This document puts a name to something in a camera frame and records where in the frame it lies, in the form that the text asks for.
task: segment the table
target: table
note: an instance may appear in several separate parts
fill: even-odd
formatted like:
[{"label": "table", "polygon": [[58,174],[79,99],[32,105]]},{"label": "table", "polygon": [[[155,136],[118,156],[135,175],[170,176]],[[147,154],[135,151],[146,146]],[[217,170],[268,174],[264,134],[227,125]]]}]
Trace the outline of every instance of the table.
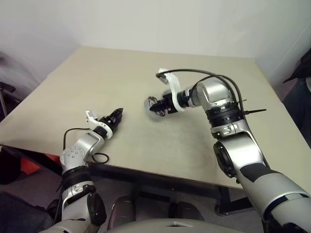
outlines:
[{"label": "table", "polygon": [[[100,152],[109,165],[241,188],[217,165],[215,139],[201,107],[154,122],[144,100],[169,89],[159,68],[197,68],[224,74],[238,84],[246,110],[266,108],[247,119],[270,167],[311,193],[311,151],[262,72],[250,58],[153,53],[80,47],[0,123],[0,144],[60,155],[66,129],[87,127],[85,110],[98,117],[123,107],[119,130]],[[176,73],[182,87],[200,74]],[[85,132],[71,132],[74,143]]]}]

